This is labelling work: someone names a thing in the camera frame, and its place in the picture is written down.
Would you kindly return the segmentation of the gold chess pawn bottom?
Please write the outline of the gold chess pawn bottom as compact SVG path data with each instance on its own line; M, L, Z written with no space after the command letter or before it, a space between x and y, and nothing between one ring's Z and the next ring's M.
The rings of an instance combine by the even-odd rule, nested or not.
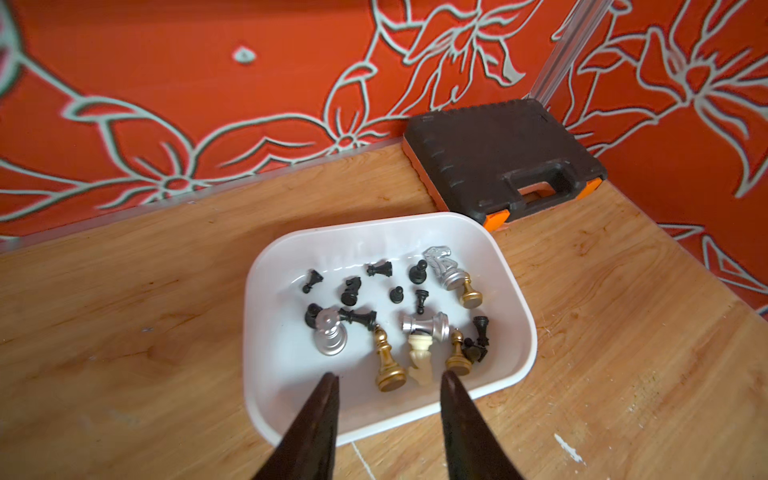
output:
M464 335L458 328L451 329L450 342L452 353L445 361L446 370L457 376L468 375L472 370L472 362L464 354Z

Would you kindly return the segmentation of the cream chess pawn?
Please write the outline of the cream chess pawn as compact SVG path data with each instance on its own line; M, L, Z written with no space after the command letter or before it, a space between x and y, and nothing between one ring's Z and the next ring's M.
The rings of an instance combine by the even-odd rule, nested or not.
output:
M408 336L408 343L410 345L409 357L411 359L408 374L420 386L430 385L433 380L430 352L433 338L423 334L411 334Z

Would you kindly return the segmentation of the silver chess knight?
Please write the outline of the silver chess knight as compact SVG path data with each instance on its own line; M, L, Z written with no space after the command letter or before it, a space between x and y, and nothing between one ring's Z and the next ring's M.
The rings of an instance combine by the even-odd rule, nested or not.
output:
M423 252L423 257L433 269L440 285L448 291L461 288L470 279L469 274L451 257L448 246L432 246Z

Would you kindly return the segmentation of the gold chess piece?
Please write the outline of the gold chess piece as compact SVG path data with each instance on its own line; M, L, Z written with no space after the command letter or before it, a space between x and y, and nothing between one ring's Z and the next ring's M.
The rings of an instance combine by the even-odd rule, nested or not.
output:
M462 285L462 293L459 297L461 305L466 309L476 309L483 303L483 294L472 286L472 280L466 275Z

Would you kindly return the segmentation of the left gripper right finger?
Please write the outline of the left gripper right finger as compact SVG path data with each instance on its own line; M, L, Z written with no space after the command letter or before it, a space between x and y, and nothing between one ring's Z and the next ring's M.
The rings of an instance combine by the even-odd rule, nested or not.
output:
M440 406L450 479L523 478L453 371L442 375Z

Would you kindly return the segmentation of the black chess piece two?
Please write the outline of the black chess piece two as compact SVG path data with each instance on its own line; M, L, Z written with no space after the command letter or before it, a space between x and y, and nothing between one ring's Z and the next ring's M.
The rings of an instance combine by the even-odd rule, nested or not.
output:
M343 305L345 306L356 305L361 285L362 285L362 280L359 276L350 277L345 280L344 290L340 296L340 300Z

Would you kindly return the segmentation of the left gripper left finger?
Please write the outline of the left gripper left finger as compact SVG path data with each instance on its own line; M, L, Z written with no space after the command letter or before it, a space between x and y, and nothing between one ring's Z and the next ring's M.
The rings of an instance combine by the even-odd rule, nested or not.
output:
M339 377L327 372L253 479L332 479L339 406Z

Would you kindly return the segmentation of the black chess piece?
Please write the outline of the black chess piece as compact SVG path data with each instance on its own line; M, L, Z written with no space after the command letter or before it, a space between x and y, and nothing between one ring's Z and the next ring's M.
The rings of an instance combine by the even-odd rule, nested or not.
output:
M307 310L306 310L305 315L304 315L304 320L305 320L306 325L310 329L316 329L316 318L317 318L318 314L322 310L323 310L323 308L320 305L316 304L316 303L311 303L307 307Z

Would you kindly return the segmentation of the gold chess bishop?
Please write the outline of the gold chess bishop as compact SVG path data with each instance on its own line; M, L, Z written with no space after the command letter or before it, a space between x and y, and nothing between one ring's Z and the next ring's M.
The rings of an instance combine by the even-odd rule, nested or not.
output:
M376 385L381 392L391 392L401 388L407 382L406 370L397 363L392 354L386 331L376 325L373 331L374 349L379 359Z

